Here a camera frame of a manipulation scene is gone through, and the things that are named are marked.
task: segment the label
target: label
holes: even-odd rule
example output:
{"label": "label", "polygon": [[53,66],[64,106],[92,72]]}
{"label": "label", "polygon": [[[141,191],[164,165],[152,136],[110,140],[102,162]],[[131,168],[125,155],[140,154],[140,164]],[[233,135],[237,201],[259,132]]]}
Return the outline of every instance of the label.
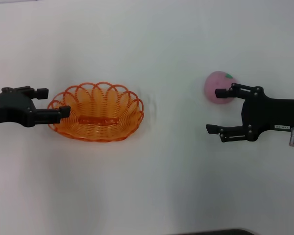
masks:
{"label": "label", "polygon": [[280,129],[280,130],[291,130],[290,126],[281,126],[281,125],[274,125],[275,129]]}

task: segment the plastic basket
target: plastic basket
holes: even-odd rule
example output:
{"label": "plastic basket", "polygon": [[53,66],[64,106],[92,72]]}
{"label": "plastic basket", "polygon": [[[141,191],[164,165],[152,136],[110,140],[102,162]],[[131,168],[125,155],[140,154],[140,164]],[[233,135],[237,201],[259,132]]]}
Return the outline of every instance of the plastic basket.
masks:
{"label": "plastic basket", "polygon": [[122,141],[133,134],[144,118],[144,105],[125,86],[107,82],[68,87],[48,108],[70,105],[70,117],[50,124],[55,132],[80,141]]}

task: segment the white background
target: white background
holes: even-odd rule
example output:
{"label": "white background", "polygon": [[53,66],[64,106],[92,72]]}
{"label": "white background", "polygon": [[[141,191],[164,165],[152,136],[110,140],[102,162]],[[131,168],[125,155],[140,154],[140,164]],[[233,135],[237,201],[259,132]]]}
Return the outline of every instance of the white background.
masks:
{"label": "white background", "polygon": [[294,235],[289,133],[222,143],[213,71],[294,99],[294,0],[40,0],[0,4],[0,89],[126,85],[146,112],[129,139],[88,143],[0,124],[0,235],[162,235],[240,227]]}

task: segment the orange basket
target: orange basket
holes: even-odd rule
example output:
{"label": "orange basket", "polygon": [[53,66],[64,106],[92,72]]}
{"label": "orange basket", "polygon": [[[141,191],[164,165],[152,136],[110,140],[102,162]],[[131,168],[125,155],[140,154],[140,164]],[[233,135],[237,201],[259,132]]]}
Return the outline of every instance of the orange basket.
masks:
{"label": "orange basket", "polygon": [[64,105],[70,105],[70,117],[49,127],[62,136],[80,141],[125,140],[144,118],[143,102],[134,92],[107,82],[71,86],[56,95],[48,108]]}

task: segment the pink fruit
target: pink fruit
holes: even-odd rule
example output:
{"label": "pink fruit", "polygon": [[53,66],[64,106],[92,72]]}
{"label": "pink fruit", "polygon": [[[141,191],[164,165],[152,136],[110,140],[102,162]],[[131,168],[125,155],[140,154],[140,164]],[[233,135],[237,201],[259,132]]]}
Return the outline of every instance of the pink fruit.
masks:
{"label": "pink fruit", "polygon": [[216,104],[226,104],[233,98],[220,99],[216,97],[216,89],[229,89],[232,83],[237,83],[237,80],[226,72],[215,71],[210,74],[205,82],[204,92],[208,100]]}

